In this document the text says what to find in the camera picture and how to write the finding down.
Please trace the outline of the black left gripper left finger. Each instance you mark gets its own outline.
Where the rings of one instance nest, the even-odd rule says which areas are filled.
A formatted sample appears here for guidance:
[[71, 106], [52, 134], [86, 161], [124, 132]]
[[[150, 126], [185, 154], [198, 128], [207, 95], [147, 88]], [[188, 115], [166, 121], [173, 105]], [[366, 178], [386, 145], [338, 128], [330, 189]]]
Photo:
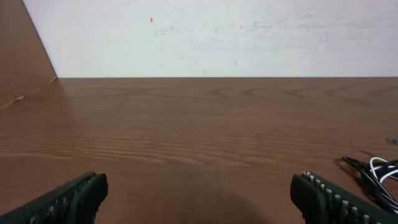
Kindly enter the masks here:
[[90, 171], [1, 215], [1, 223], [93, 224], [107, 195], [106, 174]]

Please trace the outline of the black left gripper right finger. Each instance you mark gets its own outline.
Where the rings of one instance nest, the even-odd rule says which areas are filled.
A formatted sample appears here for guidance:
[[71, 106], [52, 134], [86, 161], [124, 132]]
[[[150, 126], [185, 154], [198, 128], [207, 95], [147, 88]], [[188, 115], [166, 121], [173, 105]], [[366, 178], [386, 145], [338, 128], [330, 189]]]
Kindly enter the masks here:
[[314, 172], [293, 175], [290, 198], [306, 224], [397, 224], [397, 215], [371, 205]]

